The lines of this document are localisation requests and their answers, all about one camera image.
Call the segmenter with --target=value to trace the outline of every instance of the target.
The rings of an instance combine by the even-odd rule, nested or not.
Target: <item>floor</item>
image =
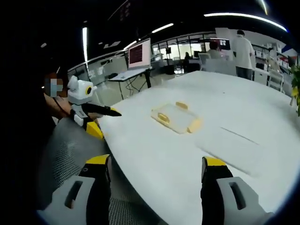
[[[163,82],[173,79],[176,76],[180,76],[182,74],[174,74],[174,75],[167,75],[161,74],[150,77],[151,86],[160,85]],[[141,91],[147,89],[147,84],[145,83],[145,76],[137,76],[136,78],[130,79],[127,82],[120,82],[120,87],[118,82],[110,82],[105,81],[97,86],[95,90],[96,94],[94,95],[93,102],[96,104],[97,102],[112,106],[122,100],[120,88],[122,90],[122,94],[124,99],[129,98],[132,95],[138,93],[138,90]]]

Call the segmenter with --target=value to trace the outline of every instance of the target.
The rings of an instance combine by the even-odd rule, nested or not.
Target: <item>ceiling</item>
[[[66,3],[52,0],[32,5],[24,3],[14,8],[11,15],[11,18],[19,15],[21,20],[9,26],[10,33],[14,35],[11,39],[13,43],[9,46],[17,46],[17,51],[22,49],[23,53],[30,55],[26,57],[29,63],[33,59],[40,62],[41,59],[52,58],[56,64],[68,69],[84,61],[83,27],[88,28],[88,59],[123,49],[138,38],[151,37],[155,43],[178,35],[228,27],[269,35],[300,52],[295,41],[300,38],[298,25],[292,19],[297,12],[289,8],[289,2],[292,1],[286,0],[285,4],[279,4],[265,0],[268,16],[259,4],[260,1],[74,0]],[[285,26],[289,33],[254,19],[203,16],[214,12],[263,16]],[[152,30],[169,23],[174,23],[174,26],[151,34]],[[109,47],[115,41],[120,43]],[[41,48],[43,43],[47,43],[47,46]]]

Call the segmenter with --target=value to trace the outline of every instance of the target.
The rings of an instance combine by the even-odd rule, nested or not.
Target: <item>white table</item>
[[[176,101],[203,118],[198,132],[178,135],[150,117],[152,108]],[[143,200],[169,225],[198,225],[202,157],[208,154],[195,143],[213,126],[233,130],[266,149],[267,169],[258,177],[228,167],[254,189],[266,211],[276,211],[285,201],[300,162],[300,122],[289,102],[288,96],[246,79],[195,71],[115,104],[122,117],[104,116],[99,123]],[[207,141],[217,142],[213,136]]]
[[[140,74],[145,74],[147,86],[148,86],[148,88],[150,88],[151,87],[151,82],[150,82],[150,70],[151,69],[152,69],[152,67],[131,69],[131,70],[119,73],[117,76],[113,77],[112,79],[109,79],[108,81],[113,81],[113,82],[119,83],[120,93],[121,93],[122,99],[124,99],[120,82],[125,82],[127,80],[130,81],[131,78],[137,77]]]

